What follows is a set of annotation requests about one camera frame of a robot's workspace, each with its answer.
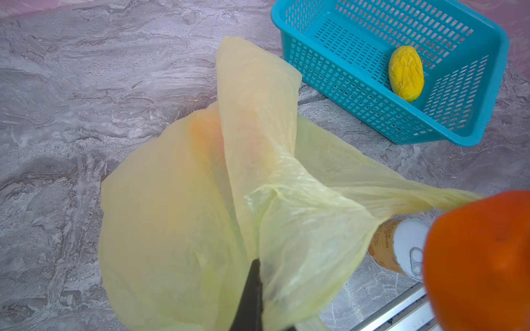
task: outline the can lid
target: can lid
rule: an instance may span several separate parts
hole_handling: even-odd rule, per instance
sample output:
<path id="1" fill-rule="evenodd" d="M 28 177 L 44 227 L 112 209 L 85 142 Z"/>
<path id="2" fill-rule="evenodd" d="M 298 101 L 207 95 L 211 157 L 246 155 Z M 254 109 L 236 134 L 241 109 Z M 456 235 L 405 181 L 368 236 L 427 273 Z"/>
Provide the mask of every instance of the can lid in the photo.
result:
<path id="1" fill-rule="evenodd" d="M 422 220 L 413 218 L 402 221 L 394 233 L 394 254 L 401 269 L 410 278 L 421 282 L 423 247 L 429 226 Z"/>

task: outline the wrinkled yellow ball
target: wrinkled yellow ball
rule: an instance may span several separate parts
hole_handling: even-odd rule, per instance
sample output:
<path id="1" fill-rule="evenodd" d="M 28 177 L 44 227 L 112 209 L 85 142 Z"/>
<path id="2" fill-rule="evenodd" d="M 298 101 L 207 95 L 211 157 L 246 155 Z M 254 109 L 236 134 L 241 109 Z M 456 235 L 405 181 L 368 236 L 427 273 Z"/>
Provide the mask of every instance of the wrinkled yellow ball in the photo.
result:
<path id="1" fill-rule="evenodd" d="M 412 46 L 398 47 L 390 57 L 388 75 L 392 91 L 401 99 L 416 100 L 423 90 L 423 64 L 418 52 Z"/>

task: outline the marble floor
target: marble floor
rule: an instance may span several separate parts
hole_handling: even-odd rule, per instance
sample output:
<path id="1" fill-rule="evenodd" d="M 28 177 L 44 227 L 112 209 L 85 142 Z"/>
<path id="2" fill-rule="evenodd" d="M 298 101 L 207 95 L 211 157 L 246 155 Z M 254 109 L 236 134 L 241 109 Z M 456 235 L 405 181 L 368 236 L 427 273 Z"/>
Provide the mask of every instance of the marble floor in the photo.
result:
<path id="1" fill-rule="evenodd" d="M 96 259 L 101 178 L 216 99 L 224 35 L 281 55 L 272 2 L 117 0 L 0 23 L 0 330 L 125 330 Z M 530 82 L 510 62 L 470 148 L 397 146 L 305 84 L 299 112 L 411 180 L 530 188 Z M 347 331 L 413 284 L 366 258 L 322 319 Z"/>

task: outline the plastic bag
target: plastic bag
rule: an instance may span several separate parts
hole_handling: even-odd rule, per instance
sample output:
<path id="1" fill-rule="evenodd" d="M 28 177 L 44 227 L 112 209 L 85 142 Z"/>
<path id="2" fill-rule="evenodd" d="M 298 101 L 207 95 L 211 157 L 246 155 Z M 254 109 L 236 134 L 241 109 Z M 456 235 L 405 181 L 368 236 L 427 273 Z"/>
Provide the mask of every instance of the plastic bag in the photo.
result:
<path id="1" fill-rule="evenodd" d="M 480 198 L 405 180 L 297 115 L 300 73 L 240 38 L 217 54 L 218 102 L 134 151 L 101 187 L 103 284 L 133 330 L 228 330 L 250 262 L 263 326 L 317 314 L 397 213 Z"/>

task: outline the orange object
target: orange object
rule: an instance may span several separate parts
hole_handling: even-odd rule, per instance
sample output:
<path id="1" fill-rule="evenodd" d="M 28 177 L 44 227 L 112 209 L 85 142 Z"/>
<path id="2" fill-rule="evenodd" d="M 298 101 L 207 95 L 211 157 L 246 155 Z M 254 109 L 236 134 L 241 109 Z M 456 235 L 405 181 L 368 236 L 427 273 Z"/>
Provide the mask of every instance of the orange object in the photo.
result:
<path id="1" fill-rule="evenodd" d="M 530 330 L 530 191 L 440 216 L 423 254 L 423 281 L 444 331 Z"/>

